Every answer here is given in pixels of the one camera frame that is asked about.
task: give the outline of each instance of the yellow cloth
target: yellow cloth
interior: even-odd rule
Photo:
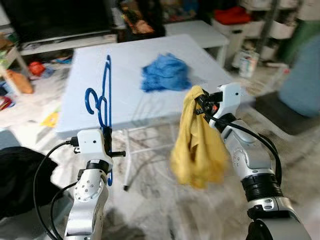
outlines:
[[[227,166],[228,154],[220,133],[211,127],[195,98],[204,94],[200,86],[194,86],[183,101],[180,129],[171,153],[171,169],[180,184],[205,188],[207,182],[221,182]]]

